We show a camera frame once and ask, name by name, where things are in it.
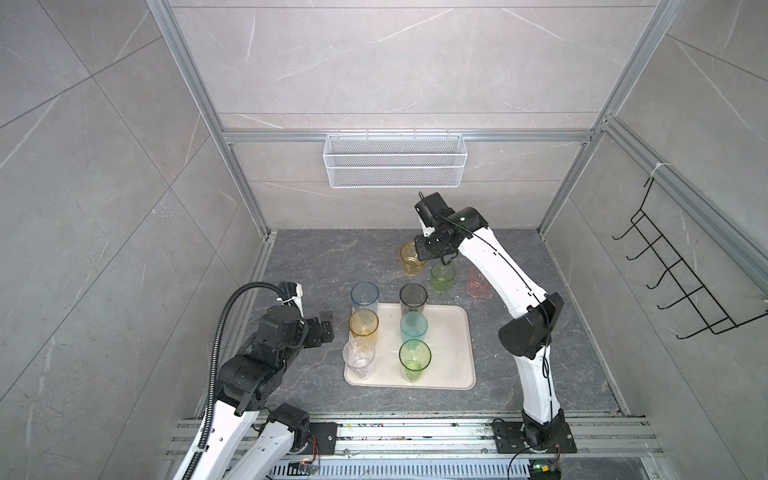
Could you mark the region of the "short amber glass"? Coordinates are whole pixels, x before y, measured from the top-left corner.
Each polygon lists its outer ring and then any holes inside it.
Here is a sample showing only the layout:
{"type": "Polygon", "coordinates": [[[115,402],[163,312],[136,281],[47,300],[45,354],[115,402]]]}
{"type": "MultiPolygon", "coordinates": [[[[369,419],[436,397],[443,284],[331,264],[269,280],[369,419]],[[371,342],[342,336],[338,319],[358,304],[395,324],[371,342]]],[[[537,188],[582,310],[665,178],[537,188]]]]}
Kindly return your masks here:
{"type": "Polygon", "coordinates": [[[419,259],[415,242],[410,240],[402,245],[399,251],[402,271],[408,276],[415,276],[418,274],[426,264],[425,261],[419,259]]]}

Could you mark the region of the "tall blue glass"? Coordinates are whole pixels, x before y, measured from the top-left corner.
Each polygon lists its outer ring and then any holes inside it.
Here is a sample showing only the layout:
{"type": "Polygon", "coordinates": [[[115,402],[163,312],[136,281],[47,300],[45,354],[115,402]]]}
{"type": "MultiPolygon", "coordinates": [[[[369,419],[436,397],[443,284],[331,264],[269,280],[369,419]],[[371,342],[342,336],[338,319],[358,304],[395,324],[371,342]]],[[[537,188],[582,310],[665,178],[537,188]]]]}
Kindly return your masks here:
{"type": "Polygon", "coordinates": [[[371,310],[378,312],[380,292],[372,282],[360,282],[355,284],[350,292],[352,311],[371,310]]]}

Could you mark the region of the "tall amber glass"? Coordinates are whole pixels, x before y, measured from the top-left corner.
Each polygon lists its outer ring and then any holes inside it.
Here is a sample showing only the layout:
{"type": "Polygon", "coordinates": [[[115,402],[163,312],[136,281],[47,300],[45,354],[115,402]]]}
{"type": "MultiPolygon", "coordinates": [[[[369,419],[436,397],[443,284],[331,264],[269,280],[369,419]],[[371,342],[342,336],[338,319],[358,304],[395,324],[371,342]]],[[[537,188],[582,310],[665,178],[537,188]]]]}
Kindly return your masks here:
{"type": "Polygon", "coordinates": [[[349,339],[376,345],[379,326],[380,320],[375,311],[370,309],[356,310],[348,320],[349,339]]]}

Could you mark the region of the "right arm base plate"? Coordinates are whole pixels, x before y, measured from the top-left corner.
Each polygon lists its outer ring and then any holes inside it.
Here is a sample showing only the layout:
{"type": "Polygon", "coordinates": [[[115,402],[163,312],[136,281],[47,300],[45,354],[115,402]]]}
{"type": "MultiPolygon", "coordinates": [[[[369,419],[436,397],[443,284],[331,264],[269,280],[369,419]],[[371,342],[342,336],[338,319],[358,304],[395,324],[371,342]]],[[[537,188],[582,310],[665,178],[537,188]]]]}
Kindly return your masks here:
{"type": "Polygon", "coordinates": [[[493,419],[490,423],[492,437],[499,454],[547,453],[572,454],[578,448],[567,423],[552,433],[530,433],[523,421],[493,419]]]}

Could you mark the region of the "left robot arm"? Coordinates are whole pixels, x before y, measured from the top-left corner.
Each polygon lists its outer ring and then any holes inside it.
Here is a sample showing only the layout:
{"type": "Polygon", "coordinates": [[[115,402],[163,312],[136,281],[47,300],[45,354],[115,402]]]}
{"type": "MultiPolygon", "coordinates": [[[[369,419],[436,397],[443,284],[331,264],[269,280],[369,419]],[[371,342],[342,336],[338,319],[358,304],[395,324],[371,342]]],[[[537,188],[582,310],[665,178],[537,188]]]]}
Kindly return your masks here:
{"type": "Polygon", "coordinates": [[[213,418],[205,418],[176,479],[265,479],[289,453],[318,451],[309,414],[288,403],[255,427],[298,354],[334,340],[333,313],[305,318],[293,301],[270,307],[214,381],[213,418]]]}

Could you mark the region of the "tall teal glass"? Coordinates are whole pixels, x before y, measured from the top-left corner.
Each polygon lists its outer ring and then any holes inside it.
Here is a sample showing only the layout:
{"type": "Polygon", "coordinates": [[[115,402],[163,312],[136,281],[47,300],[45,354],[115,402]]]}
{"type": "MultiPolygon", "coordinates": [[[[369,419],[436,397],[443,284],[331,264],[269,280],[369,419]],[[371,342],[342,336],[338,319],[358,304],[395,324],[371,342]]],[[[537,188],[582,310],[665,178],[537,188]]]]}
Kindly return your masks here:
{"type": "Polygon", "coordinates": [[[400,320],[401,341],[423,340],[429,323],[427,318],[419,311],[409,311],[400,320]]]}

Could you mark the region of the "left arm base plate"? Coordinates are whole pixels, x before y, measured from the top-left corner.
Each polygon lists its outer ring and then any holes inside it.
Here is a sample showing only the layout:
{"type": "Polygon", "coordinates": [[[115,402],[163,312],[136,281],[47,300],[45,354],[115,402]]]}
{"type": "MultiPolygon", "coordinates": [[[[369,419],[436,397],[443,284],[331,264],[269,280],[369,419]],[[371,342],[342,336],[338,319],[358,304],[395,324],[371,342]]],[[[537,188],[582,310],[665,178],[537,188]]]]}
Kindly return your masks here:
{"type": "Polygon", "coordinates": [[[335,422],[311,422],[310,436],[317,440],[320,455],[334,455],[339,424],[335,422]]]}

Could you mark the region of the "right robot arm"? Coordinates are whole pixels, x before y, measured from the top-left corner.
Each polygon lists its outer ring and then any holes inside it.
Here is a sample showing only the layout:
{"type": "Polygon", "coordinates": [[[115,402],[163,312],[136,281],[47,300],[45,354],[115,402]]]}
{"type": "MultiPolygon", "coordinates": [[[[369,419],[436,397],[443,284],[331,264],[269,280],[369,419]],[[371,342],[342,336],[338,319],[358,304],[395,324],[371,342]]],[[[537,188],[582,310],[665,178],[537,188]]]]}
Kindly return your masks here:
{"type": "Polygon", "coordinates": [[[562,296],[547,293],[525,274],[476,209],[455,211],[435,194],[420,200],[415,210],[422,225],[422,234],[414,239],[418,258],[447,265],[462,255],[502,299],[511,319],[499,328],[498,338],[518,370],[526,446],[537,452],[556,446],[556,436],[567,426],[550,367],[562,296]]]}

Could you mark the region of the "tall grey glass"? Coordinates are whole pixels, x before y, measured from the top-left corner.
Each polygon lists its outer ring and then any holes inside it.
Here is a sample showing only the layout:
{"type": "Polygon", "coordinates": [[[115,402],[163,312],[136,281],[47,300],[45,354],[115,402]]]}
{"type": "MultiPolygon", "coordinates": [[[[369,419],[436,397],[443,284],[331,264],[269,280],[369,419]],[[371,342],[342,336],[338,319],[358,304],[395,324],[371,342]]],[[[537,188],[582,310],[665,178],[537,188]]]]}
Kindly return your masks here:
{"type": "Polygon", "coordinates": [[[422,313],[428,300],[428,292],[419,283],[408,283],[400,289],[399,300],[403,315],[409,312],[422,313]]]}

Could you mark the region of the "beige tray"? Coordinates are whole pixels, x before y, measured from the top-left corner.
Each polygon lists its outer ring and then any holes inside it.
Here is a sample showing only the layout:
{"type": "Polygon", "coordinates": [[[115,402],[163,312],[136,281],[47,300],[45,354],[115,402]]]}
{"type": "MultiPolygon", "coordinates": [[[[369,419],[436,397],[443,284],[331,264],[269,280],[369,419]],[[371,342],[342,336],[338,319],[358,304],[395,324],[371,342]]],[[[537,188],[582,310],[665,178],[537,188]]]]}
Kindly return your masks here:
{"type": "Polygon", "coordinates": [[[361,378],[345,367],[345,381],[353,386],[399,389],[473,388],[476,375],[466,311],[456,305],[428,305],[424,314],[429,322],[425,342],[431,349],[432,361],[419,379],[408,380],[399,360],[401,307],[397,303],[381,303],[372,373],[361,378]]]}

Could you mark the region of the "tall green glass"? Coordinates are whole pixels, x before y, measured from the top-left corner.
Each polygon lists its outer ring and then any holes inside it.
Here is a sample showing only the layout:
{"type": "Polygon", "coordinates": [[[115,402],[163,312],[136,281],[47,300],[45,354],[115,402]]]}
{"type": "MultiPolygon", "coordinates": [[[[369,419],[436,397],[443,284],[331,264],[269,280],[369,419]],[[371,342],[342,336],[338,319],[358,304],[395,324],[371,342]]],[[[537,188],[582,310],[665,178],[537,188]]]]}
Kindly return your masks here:
{"type": "Polygon", "coordinates": [[[416,382],[431,364],[432,351],[426,342],[409,339],[400,346],[398,359],[404,378],[416,382]]]}

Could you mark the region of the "short clear glass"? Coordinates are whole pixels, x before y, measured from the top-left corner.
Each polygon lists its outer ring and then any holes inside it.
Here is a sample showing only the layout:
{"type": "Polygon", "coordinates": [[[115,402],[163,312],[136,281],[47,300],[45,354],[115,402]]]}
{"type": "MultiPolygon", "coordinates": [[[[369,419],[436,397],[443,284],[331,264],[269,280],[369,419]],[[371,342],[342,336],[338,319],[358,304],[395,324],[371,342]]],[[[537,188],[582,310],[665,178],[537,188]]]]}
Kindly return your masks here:
{"type": "Polygon", "coordinates": [[[345,367],[357,378],[368,378],[374,370],[376,344],[371,340],[354,338],[344,346],[345,367]]]}

